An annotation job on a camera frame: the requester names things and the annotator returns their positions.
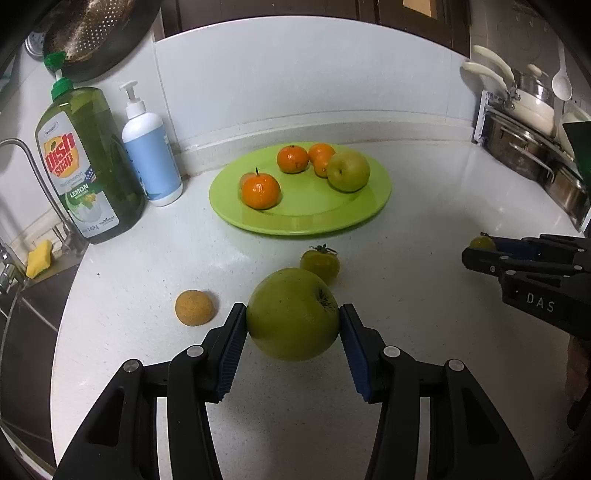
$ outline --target dish soap bottle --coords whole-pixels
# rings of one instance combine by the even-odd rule
[[[35,137],[43,166],[80,233],[99,244],[129,230],[145,200],[103,92],[74,88],[61,76],[64,52],[45,65],[56,73],[53,103],[41,117]]]

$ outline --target orange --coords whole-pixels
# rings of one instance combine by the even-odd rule
[[[308,150],[308,155],[310,156],[312,163],[316,162],[316,158],[325,158],[326,155],[328,155],[328,158],[330,158],[334,154],[335,149],[332,148],[328,143],[315,143]]]
[[[277,165],[283,173],[299,173],[308,166],[310,157],[305,148],[298,145],[289,145],[279,150]]]
[[[314,165],[314,173],[325,179],[328,176],[326,173],[326,168],[329,166],[329,160],[332,156],[333,153],[329,151],[321,151],[317,153],[316,159],[312,162]]]
[[[279,203],[279,182],[268,173],[256,173],[242,183],[242,201],[255,210],[266,210]]]
[[[245,173],[242,177],[240,177],[240,182],[238,183],[238,185],[240,186],[241,190],[242,186],[244,185],[244,182],[247,181],[250,177],[253,177],[254,175],[256,175],[256,173],[250,171],[248,173]]]

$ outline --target green plate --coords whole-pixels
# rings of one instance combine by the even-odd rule
[[[290,144],[273,145],[251,152],[230,163],[209,188],[213,210],[228,223],[251,232],[269,235],[314,235],[341,230],[379,212],[390,197],[392,184],[386,169],[365,156],[371,167],[368,184],[354,193],[343,193],[317,177],[311,163],[306,171],[287,174],[277,166],[277,152]],[[300,142],[308,150],[312,142]],[[333,145],[339,152],[351,150]],[[268,210],[254,210],[242,203],[238,183],[247,172],[270,173],[281,186],[281,201]]]

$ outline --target blue label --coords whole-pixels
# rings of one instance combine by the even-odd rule
[[[125,144],[148,200],[170,195],[181,186],[164,125]]]

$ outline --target green apple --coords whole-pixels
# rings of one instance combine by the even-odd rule
[[[330,184],[341,192],[356,192],[365,187],[371,169],[365,157],[354,150],[335,153],[326,173]]]
[[[255,288],[248,300],[246,328],[267,355],[308,360],[335,341],[339,307],[320,277],[301,268],[284,268]]]

